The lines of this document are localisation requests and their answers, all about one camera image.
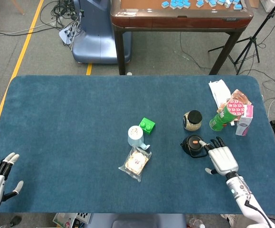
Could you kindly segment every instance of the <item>gray floor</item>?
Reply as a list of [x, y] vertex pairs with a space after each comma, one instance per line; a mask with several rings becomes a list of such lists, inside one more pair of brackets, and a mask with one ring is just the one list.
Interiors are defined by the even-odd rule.
[[[25, 10], [24, 16], [20, 15], [11, 1], [0, 1], [0, 31], [12, 32], [28, 29], [33, 20], [38, 1], [37, 0], [17, 0]], [[50, 21], [50, 9], [44, 10], [43, 20]], [[254, 18], [243, 34], [243, 38], [251, 36], [262, 23], [267, 13], [260, 5], [259, 9], [254, 9]], [[271, 19], [258, 36], [258, 42], [269, 33], [275, 24], [275, 17]], [[135, 32], [133, 34], [133, 56], [127, 65], [127, 71], [134, 75], [206, 75], [208, 70], [200, 70], [189, 57], [180, 50], [180, 34], [177, 32], [166, 33], [164, 36], [160, 32]], [[211, 67], [218, 55], [218, 51], [207, 53], [208, 49], [223, 45], [227, 39], [226, 34], [219, 33], [183, 33], [183, 49], [204, 67]], [[26, 36], [7, 37], [0, 36], [0, 102], [9, 83], [15, 64], [21, 52]], [[275, 29], [265, 41], [266, 48], [259, 49], [261, 63], [256, 60], [253, 69], [266, 72], [275, 78]], [[244, 47], [238, 44], [232, 51], [232, 56], [236, 57]], [[244, 69], [249, 69], [251, 60], [247, 61]], [[62, 45], [55, 29], [33, 34], [28, 45], [28, 49], [23, 58], [18, 75], [85, 75], [86, 64], [78, 64], [72, 57], [68, 47]], [[225, 62], [219, 72], [221, 75], [233, 75], [235, 70], [229, 60]], [[117, 65], [93, 65], [92, 75], [116, 75]], [[251, 71], [251, 76], [255, 77], [261, 85], [268, 80], [264, 74]], [[267, 87], [275, 90], [275, 83], [267, 83]], [[275, 97], [275, 92], [261, 88], [264, 99]], [[265, 102], [268, 108], [271, 100]], [[269, 119], [275, 119], [275, 102], [272, 104]], [[21, 214], [22, 223], [17, 227], [39, 227], [52, 226], [50, 222], [53, 214]], [[0, 214], [0, 225], [7, 223], [12, 214]], [[229, 227], [227, 222], [219, 215], [199, 215], [208, 228]]]

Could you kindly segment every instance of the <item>blue felt tablecloth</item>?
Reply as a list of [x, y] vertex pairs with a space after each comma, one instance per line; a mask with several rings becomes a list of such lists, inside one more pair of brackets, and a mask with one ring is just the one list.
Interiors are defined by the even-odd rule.
[[[208, 82], [223, 79], [254, 105], [246, 137], [209, 121], [217, 106]], [[267, 214], [275, 214], [275, 140], [259, 86], [249, 76], [19, 76], [0, 118], [0, 157], [20, 154], [6, 191], [22, 192], [0, 212], [240, 213], [225, 177], [208, 175], [209, 157], [180, 147], [190, 133], [182, 116], [197, 109], [205, 141], [220, 136]], [[143, 117], [156, 122], [145, 143], [153, 153], [138, 182], [118, 169], [127, 131]]]

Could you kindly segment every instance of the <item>table leg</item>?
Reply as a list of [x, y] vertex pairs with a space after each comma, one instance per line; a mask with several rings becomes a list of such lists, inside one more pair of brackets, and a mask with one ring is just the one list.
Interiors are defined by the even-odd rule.
[[227, 59], [228, 55], [230, 54], [233, 46], [236, 44], [238, 39], [240, 38], [241, 34], [243, 32], [231, 32], [230, 36], [223, 47], [221, 53], [219, 54], [217, 60], [215, 61], [211, 71], [210, 75], [217, 75], [218, 71], [221, 69], [222, 65], [224, 64], [225, 60]]
[[119, 75], [126, 75], [126, 66], [124, 61], [123, 32], [114, 31], [117, 62]]

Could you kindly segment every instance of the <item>cardboard box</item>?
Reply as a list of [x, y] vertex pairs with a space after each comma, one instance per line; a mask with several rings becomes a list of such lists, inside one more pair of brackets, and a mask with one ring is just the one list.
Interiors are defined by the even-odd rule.
[[246, 136], [253, 118], [253, 105], [244, 105], [244, 114], [237, 123], [236, 135]]
[[259, 8], [260, 0], [249, 0], [250, 6], [253, 8]]

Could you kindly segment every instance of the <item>snack package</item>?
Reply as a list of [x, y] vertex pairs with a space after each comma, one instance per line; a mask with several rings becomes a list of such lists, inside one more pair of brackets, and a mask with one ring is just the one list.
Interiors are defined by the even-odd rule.
[[121, 167], [118, 167], [121, 171], [126, 172], [131, 177], [142, 181], [142, 170], [148, 160], [151, 158], [152, 153], [147, 153], [139, 147], [132, 147], [127, 159]]

